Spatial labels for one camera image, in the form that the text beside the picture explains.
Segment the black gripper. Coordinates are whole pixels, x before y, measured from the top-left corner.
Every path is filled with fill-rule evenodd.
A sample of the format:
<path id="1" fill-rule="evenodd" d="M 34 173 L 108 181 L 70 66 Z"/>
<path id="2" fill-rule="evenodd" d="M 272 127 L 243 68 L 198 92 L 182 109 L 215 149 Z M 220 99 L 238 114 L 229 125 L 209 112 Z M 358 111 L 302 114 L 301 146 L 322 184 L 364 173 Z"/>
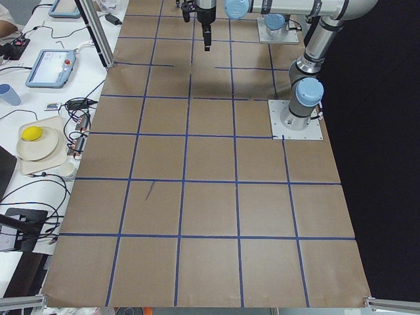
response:
<path id="1" fill-rule="evenodd" d="M 190 14 L 195 12 L 197 19 L 202 23 L 202 34 L 204 40 L 204 51 L 211 49 L 212 31 L 211 24 L 216 18 L 216 0 L 191 0 L 181 4 L 182 16 L 185 22 L 190 21 Z"/>

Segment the person hand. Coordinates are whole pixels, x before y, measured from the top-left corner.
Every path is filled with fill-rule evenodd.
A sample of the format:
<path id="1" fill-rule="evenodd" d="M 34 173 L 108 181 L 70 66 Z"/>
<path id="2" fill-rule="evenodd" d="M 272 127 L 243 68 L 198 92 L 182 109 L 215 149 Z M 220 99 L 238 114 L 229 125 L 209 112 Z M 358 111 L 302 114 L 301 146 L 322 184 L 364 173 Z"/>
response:
<path id="1" fill-rule="evenodd" d="M 17 32 L 18 28 L 6 20 L 0 20 L 0 38 L 8 37 Z"/>

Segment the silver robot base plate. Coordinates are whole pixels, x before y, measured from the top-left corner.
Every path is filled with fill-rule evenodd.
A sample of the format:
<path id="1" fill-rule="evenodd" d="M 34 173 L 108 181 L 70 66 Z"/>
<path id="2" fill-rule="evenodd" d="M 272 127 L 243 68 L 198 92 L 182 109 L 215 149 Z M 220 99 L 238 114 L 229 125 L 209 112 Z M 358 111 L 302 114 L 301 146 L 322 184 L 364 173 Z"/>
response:
<path id="1" fill-rule="evenodd" d="M 268 101 L 272 138 L 277 140 L 323 140 L 320 121 L 313 109 L 308 117 L 300 118 L 289 111 L 288 100 Z"/>

